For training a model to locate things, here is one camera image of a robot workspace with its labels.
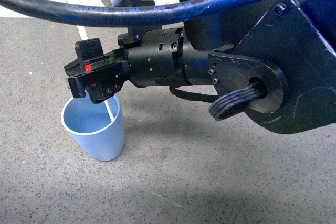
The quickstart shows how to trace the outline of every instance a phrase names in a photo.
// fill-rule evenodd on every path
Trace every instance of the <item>screw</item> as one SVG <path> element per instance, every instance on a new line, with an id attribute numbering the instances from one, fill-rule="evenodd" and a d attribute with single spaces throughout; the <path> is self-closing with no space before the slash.
<path id="1" fill-rule="evenodd" d="M 217 83 L 219 83 L 219 79 L 216 77 L 216 78 L 212 79 L 212 82 L 213 82 L 213 84 L 217 84 Z"/>
<path id="2" fill-rule="evenodd" d="M 287 10 L 287 6 L 284 3 L 278 4 L 274 7 L 274 14 L 278 17 L 284 15 L 285 11 Z"/>
<path id="3" fill-rule="evenodd" d="M 172 49 L 174 49 L 174 50 L 177 49 L 177 43 L 172 43 Z"/>
<path id="4" fill-rule="evenodd" d="M 215 69 L 213 69 L 213 68 L 210 68 L 209 69 L 209 74 L 212 76 L 214 73 L 216 72 L 216 70 Z"/>

